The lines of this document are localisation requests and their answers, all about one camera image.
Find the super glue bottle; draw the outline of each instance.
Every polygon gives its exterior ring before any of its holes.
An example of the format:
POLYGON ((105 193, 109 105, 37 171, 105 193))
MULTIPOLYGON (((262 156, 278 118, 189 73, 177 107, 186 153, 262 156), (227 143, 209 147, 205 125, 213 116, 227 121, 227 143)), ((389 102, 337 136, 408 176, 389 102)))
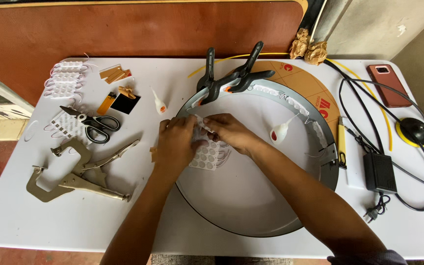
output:
POLYGON ((160 99, 158 99, 158 96, 156 95, 155 91, 153 90, 152 87, 150 87, 152 89, 153 95, 155 96, 155 105, 156 105, 156 111, 159 114, 163 114, 166 111, 166 105, 163 103, 163 101, 161 101, 160 99))

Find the smartphone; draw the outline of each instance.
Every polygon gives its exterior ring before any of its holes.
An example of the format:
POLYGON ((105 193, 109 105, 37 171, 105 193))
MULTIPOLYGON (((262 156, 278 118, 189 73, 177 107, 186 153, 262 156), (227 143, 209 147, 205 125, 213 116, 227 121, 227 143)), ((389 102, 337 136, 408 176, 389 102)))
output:
MULTIPOLYGON (((407 97, 409 96, 390 65, 370 65, 366 69, 368 70, 372 81, 389 86, 398 92, 403 93, 407 97)), ((386 107, 403 107, 412 105, 410 101, 404 99, 401 95, 390 91, 388 88, 380 87, 378 85, 375 85, 375 88, 379 92, 379 95, 386 107)))

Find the person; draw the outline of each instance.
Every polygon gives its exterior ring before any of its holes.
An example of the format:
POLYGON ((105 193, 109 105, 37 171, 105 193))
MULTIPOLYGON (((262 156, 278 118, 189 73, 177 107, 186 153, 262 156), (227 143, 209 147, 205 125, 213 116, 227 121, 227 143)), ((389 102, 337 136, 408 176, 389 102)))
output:
MULTIPOLYGON (((231 114, 204 118, 214 134, 240 154, 249 156, 281 192, 304 227, 334 254, 333 265, 407 264, 387 250, 364 220, 335 192, 315 180, 283 153, 259 138, 231 114)), ((171 188, 202 144, 191 144, 197 118, 160 123, 157 157, 144 190, 112 239, 101 261, 106 264, 147 263, 160 215, 171 188)))

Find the wooden panel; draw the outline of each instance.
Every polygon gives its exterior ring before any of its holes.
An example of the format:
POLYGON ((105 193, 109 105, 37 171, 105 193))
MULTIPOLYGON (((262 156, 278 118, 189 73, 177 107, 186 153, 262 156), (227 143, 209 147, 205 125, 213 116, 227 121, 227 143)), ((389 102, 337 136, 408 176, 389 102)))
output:
POLYGON ((0 81, 35 105, 49 71, 70 56, 216 57, 286 52, 297 2, 126 4, 0 9, 0 81))

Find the yellow utility knife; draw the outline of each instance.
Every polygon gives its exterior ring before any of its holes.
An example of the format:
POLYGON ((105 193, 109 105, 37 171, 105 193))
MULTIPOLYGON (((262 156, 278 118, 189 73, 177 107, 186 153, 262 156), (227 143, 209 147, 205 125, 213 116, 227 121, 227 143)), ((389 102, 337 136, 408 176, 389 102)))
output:
POLYGON ((345 143, 345 126, 343 118, 338 119, 338 160, 339 166, 346 169, 346 143, 345 143))

